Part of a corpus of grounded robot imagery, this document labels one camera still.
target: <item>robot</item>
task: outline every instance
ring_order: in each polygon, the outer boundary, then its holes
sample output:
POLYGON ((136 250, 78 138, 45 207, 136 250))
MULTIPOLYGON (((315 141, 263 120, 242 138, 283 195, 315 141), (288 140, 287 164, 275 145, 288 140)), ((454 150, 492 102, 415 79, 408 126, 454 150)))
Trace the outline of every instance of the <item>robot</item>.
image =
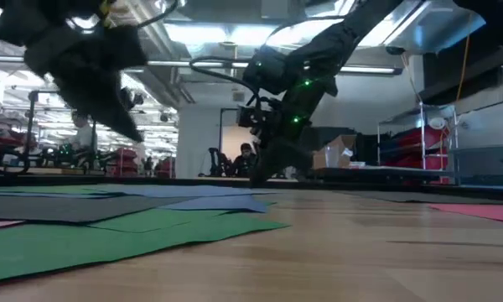
MULTIPOLYGON (((138 26, 109 29, 104 22, 83 34, 67 25, 74 17, 105 17, 101 9, 109 0, 0 0, 0 40, 26 46, 26 65, 38 75, 49 72, 60 94, 73 108, 89 112, 98 122, 136 141, 142 138, 119 97, 119 70, 145 65, 137 30, 162 19, 176 9, 178 1, 162 15, 138 26)), ((190 61, 193 70, 246 86, 253 92, 247 107, 240 110, 238 123, 252 128, 257 137, 258 162, 251 183, 261 184, 288 166, 306 170, 312 155, 297 141, 324 94, 337 95, 334 77, 360 41, 403 0, 360 0, 344 21, 314 37, 309 44, 289 55, 263 45, 248 63, 242 80, 201 69, 202 60, 236 62, 227 58, 203 57, 190 61), (283 99, 259 96, 264 89, 283 99), (262 104, 270 107, 262 109, 262 104)), ((486 21, 503 45, 503 6, 498 0, 454 0, 486 21)), ((299 22, 286 24, 291 26, 299 22)))
MULTIPOLYGON (((454 0, 462 8, 481 15, 487 26, 496 31, 503 45, 503 7, 497 0, 454 0)), ((241 107, 238 124, 251 128, 257 138, 258 162, 251 173, 251 184, 259 185, 277 171, 293 166, 300 170, 312 167, 313 156, 302 150, 297 141, 324 94, 338 93, 334 77, 354 52, 360 41, 390 14, 402 0, 363 0, 355 10, 342 17, 343 22, 329 26, 308 44, 285 55, 263 45, 247 61, 242 80, 198 68, 194 64, 205 60, 235 62, 221 57, 196 58, 190 67, 210 76, 242 84, 253 92, 247 107, 241 107), (280 101, 259 96, 264 89, 273 95, 285 92, 280 101), (263 110, 267 104, 270 110, 263 110)), ((327 17, 315 19, 332 19, 327 17)), ((290 23, 282 28, 292 26, 290 23)))
POLYGON ((115 0, 0 0, 0 40, 24 46, 24 63, 36 75, 50 73, 59 94, 72 108, 89 113, 134 141, 142 136, 123 104, 120 71, 147 64, 138 30, 164 18, 139 25, 110 27, 107 16, 115 0), (90 29, 78 20, 95 20, 90 29))

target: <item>gray paper sheet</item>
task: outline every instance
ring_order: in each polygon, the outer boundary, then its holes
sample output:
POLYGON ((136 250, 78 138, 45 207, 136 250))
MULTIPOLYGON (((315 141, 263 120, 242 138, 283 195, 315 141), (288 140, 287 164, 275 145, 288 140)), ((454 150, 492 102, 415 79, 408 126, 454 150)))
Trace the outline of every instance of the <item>gray paper sheet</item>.
POLYGON ((142 196, 105 199, 0 196, 0 220, 92 222, 188 199, 142 196))

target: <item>desk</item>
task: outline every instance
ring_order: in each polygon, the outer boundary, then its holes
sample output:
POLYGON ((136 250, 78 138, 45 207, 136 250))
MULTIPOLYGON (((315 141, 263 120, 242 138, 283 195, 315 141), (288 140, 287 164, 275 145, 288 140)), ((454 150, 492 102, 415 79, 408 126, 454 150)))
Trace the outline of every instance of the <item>desk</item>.
MULTIPOLYGON (((250 181, 250 179, 246 178, 237 178, 237 177, 198 177, 197 180, 221 180, 221 181, 250 181)), ((287 183, 295 183, 297 180, 278 180, 278 179, 269 179, 268 182, 287 182, 287 183)))
POLYGON ((0 285, 0 302, 503 301, 503 223, 326 191, 259 196, 293 226, 0 285))
MULTIPOLYGON (((8 172, 19 172, 23 168, 20 167, 7 167, 8 172)), ((58 169, 58 168, 30 168, 28 174, 40 175, 84 175, 83 169, 58 169)), ((104 175, 103 171, 90 171, 89 175, 104 175)))

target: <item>cable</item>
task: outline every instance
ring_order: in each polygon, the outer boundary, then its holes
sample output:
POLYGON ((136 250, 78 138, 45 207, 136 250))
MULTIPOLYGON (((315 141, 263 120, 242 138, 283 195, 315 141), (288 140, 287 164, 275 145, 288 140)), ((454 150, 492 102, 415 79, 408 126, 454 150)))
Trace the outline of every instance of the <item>cable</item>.
POLYGON ((468 64, 468 53, 469 53, 469 42, 471 40, 471 19, 473 18, 473 13, 469 13, 469 19, 468 19, 468 25, 469 25, 469 32, 468 36, 466 37, 466 46, 464 48, 464 59, 462 62, 462 72, 460 73, 460 83, 459 83, 459 89, 456 94, 456 101, 460 101, 460 97, 462 95, 462 85, 464 84, 464 78, 466 76, 466 65, 468 64))
POLYGON ((14 75, 17 71, 21 71, 24 67, 25 66, 22 65, 22 66, 18 67, 16 70, 13 70, 10 73, 8 73, 6 76, 4 76, 2 79, 0 79, 0 83, 2 83, 3 81, 5 81, 8 77, 14 75))
POLYGON ((138 29, 143 29, 144 27, 146 27, 148 25, 151 25, 153 23, 156 23, 156 22, 168 17, 168 15, 170 15, 171 13, 173 13, 175 11, 175 9, 177 9, 178 5, 179 5, 179 0, 174 0, 174 4, 172 4, 169 8, 164 10, 163 13, 159 14, 158 16, 156 16, 154 18, 150 18, 147 21, 141 22, 136 27, 138 29))
MULTIPOLYGON (((472 24, 472 19, 473 19, 473 12, 469 12, 469 18, 468 18, 468 35, 466 36, 466 45, 464 47, 464 58, 462 59, 462 70, 460 72, 460 83, 459 83, 459 89, 457 90, 456 93, 456 100, 454 101, 453 104, 457 103, 460 101, 460 97, 462 96, 462 88, 464 85, 464 79, 466 76, 466 66, 468 64, 468 56, 469 56, 469 43, 471 41, 471 24, 472 24)), ((445 133, 445 130, 448 130, 449 133, 451 133, 449 128, 444 128, 442 132, 440 133, 440 146, 439 146, 439 152, 440 152, 440 168, 443 170, 443 135, 445 133)))
POLYGON ((401 55, 401 59, 402 59, 402 64, 404 65, 404 69, 408 71, 408 76, 410 77, 410 84, 412 85, 413 92, 416 94, 417 100, 423 104, 423 98, 421 97, 421 94, 419 93, 419 91, 417 91, 417 89, 416 89, 416 84, 413 80, 413 73, 409 68, 408 59, 406 58, 405 54, 401 55))
POLYGON ((214 77, 217 77, 217 78, 220 78, 223 80, 232 81, 233 83, 240 84, 240 85, 246 87, 247 89, 249 89, 251 91, 251 93, 253 93, 253 96, 251 97, 250 101, 248 101, 248 104, 251 104, 256 99, 259 100, 259 90, 256 89, 254 86, 244 82, 243 80, 237 79, 232 76, 221 74, 220 72, 214 72, 214 71, 200 68, 198 66, 194 66, 194 64, 197 64, 199 62, 206 62, 206 61, 218 61, 218 62, 225 62, 225 63, 250 63, 249 59, 229 59, 229 58, 225 58, 225 57, 208 55, 208 56, 197 57, 197 58, 191 60, 190 61, 190 68, 193 71, 202 73, 204 75, 214 76, 214 77))

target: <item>wire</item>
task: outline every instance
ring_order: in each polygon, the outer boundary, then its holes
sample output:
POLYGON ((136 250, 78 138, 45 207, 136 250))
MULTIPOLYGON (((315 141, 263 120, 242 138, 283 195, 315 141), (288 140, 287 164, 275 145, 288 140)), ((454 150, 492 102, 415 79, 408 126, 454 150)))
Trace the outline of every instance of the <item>wire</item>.
MULTIPOLYGON (((265 39, 265 42, 262 45, 264 46, 268 42, 268 40, 274 34, 280 32, 281 30, 283 30, 283 29, 285 29, 287 27, 291 27, 291 26, 294 26, 294 25, 297 25, 297 24, 300 24, 300 23, 303 23, 303 22, 307 22, 307 21, 344 19, 348 15, 349 14, 346 14, 344 16, 325 16, 325 17, 304 18, 304 19, 294 20, 294 21, 282 24, 282 25, 278 26, 276 29, 274 29, 268 35, 268 37, 265 39)), ((233 76, 224 75, 224 74, 221 74, 219 72, 214 72, 214 71, 210 71, 210 70, 207 70, 207 69, 204 69, 204 68, 200 68, 200 67, 194 66, 194 64, 196 64, 196 63, 205 62, 205 61, 219 61, 219 62, 230 62, 230 63, 250 63, 251 60, 249 60, 249 59, 245 59, 245 60, 229 59, 229 58, 219 57, 219 56, 203 56, 203 57, 197 57, 197 58, 191 60, 190 61, 190 68, 192 70, 194 70, 196 72, 199 72, 199 73, 202 73, 204 75, 214 76, 214 77, 217 77, 219 79, 224 79, 224 80, 227 80, 227 81, 231 81, 233 83, 240 84, 240 85, 246 87, 247 89, 249 89, 253 95, 251 96, 251 98, 248 101, 248 103, 246 104, 246 106, 250 106, 253 103, 253 101, 255 101, 255 100, 257 100, 257 102, 260 102, 261 98, 259 97, 259 90, 257 88, 255 88, 254 86, 251 86, 250 84, 248 84, 248 83, 246 83, 246 82, 244 82, 244 81, 242 81, 240 79, 237 79, 237 78, 235 78, 233 76)))
POLYGON ((466 37, 466 46, 464 48, 464 59, 462 62, 462 72, 460 73, 460 83, 459 83, 459 89, 456 94, 456 101, 460 101, 460 97, 462 96, 462 86, 464 84, 464 78, 466 76, 466 65, 468 64, 468 54, 469 54, 469 43, 471 40, 471 21, 473 18, 473 13, 469 13, 469 19, 468 19, 468 25, 469 25, 469 32, 468 36, 466 37))
POLYGON ((233 76, 221 74, 220 72, 214 72, 214 71, 210 71, 210 70, 207 70, 204 68, 200 68, 198 66, 194 66, 194 64, 197 64, 199 62, 206 62, 206 61, 218 61, 218 62, 225 62, 225 63, 250 63, 249 59, 229 59, 229 58, 220 57, 220 56, 208 55, 208 56, 197 57, 197 58, 191 60, 190 61, 190 68, 193 71, 202 73, 204 75, 214 76, 214 77, 217 77, 217 78, 220 78, 223 80, 232 81, 233 83, 240 84, 240 85, 246 87, 253 94, 250 101, 248 101, 248 106, 254 100, 256 100, 256 99, 259 100, 259 90, 256 89, 254 86, 244 82, 243 80, 237 79, 233 76))
POLYGON ((158 16, 156 16, 154 18, 150 18, 149 20, 141 22, 136 27, 138 29, 143 29, 146 26, 149 26, 149 25, 151 25, 153 23, 156 23, 156 22, 158 22, 158 21, 160 21, 160 20, 168 17, 168 15, 170 15, 171 13, 173 13, 175 11, 175 9, 177 9, 178 5, 179 5, 179 0, 174 0, 174 4, 172 4, 169 8, 167 8, 166 10, 164 10, 163 13, 159 14, 158 16))
POLYGON ((423 104, 423 98, 421 97, 421 94, 419 93, 419 91, 417 91, 417 89, 416 89, 416 84, 413 79, 413 73, 409 68, 408 59, 406 58, 405 54, 401 55, 401 59, 402 59, 402 64, 404 65, 404 69, 408 71, 408 76, 410 77, 410 84, 412 85, 413 93, 416 94, 417 100, 423 104))
POLYGON ((10 73, 8 73, 6 76, 4 76, 2 79, 0 79, 0 84, 5 81, 7 78, 9 78, 10 76, 14 75, 17 71, 20 71, 24 68, 25 66, 22 65, 20 67, 18 67, 16 70, 13 70, 11 71, 10 73))
MULTIPOLYGON (((456 100, 454 101, 453 104, 457 103, 460 101, 460 97, 462 96, 462 88, 463 88, 463 85, 464 85, 464 79, 465 79, 465 76, 466 76, 466 66, 468 64, 468 57, 469 57, 469 44, 471 42, 471 24, 472 24, 472 20, 473 20, 473 12, 469 12, 469 18, 468 18, 468 35, 466 36, 466 45, 464 47, 464 58, 462 59, 462 70, 460 72, 460 83, 459 83, 459 89, 457 90, 457 93, 456 93, 456 100)), ((439 152, 440 152, 440 168, 441 170, 443 170, 444 166, 443 166, 443 135, 445 133, 445 130, 448 130, 449 134, 451 134, 451 131, 449 128, 444 128, 442 130, 442 133, 440 134, 440 146, 439 146, 439 152)))

